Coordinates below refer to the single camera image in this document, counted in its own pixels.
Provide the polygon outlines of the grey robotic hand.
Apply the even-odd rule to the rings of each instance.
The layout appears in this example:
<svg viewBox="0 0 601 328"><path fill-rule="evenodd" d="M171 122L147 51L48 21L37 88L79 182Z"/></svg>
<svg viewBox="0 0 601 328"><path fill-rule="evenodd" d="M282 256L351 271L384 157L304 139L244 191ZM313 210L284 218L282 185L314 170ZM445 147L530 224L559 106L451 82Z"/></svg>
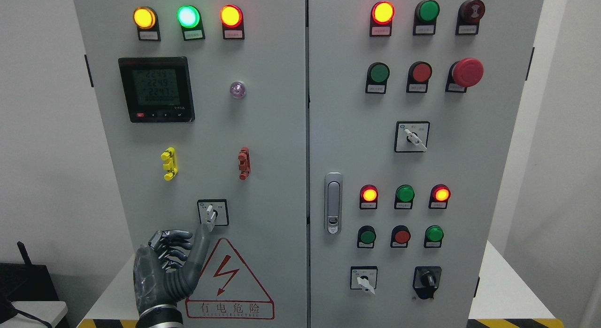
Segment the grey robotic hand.
<svg viewBox="0 0 601 328"><path fill-rule="evenodd" d="M158 230L137 249L133 268L134 292L142 316L157 306L176 306L197 287L208 252L211 231L199 224L186 230Z"/></svg>

